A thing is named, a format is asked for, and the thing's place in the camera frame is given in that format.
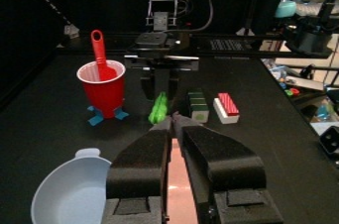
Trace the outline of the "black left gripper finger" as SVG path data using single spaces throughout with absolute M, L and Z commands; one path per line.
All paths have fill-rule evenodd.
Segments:
M 172 115 L 199 224 L 283 224 L 265 188 L 263 162 L 233 138 Z
M 166 117 L 113 160 L 100 224 L 165 224 L 170 124 Z

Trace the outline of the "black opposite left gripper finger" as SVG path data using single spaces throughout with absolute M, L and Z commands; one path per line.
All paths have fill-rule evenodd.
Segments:
M 180 78 L 170 77 L 168 80 L 168 99 L 169 100 L 172 100 L 176 96 L 178 84 L 180 84 Z
M 150 76 L 140 77 L 141 90 L 148 100 L 154 98 L 154 80 Z

